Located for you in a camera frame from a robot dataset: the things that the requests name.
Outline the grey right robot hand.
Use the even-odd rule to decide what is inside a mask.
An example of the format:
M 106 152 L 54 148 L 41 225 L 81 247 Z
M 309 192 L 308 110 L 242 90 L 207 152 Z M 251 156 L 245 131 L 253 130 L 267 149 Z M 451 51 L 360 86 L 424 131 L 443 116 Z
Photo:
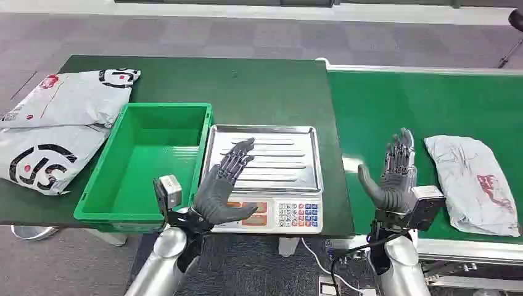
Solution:
M 411 188 L 417 181 L 414 159 L 414 137 L 409 129 L 402 128 L 387 145 L 378 182 L 372 179 L 366 165 L 358 165 L 360 184 L 376 208 L 397 213 L 409 210 L 407 203 L 411 198 Z

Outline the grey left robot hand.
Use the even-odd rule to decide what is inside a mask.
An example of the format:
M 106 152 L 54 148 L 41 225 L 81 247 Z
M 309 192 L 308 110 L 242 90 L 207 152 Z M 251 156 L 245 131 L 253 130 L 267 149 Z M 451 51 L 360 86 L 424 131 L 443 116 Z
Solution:
M 191 208 L 205 221 L 219 225 L 250 218 L 257 207 L 229 207 L 228 199 L 236 181 L 247 164 L 254 159 L 248 153 L 254 148 L 254 138 L 238 142 L 205 175 Z

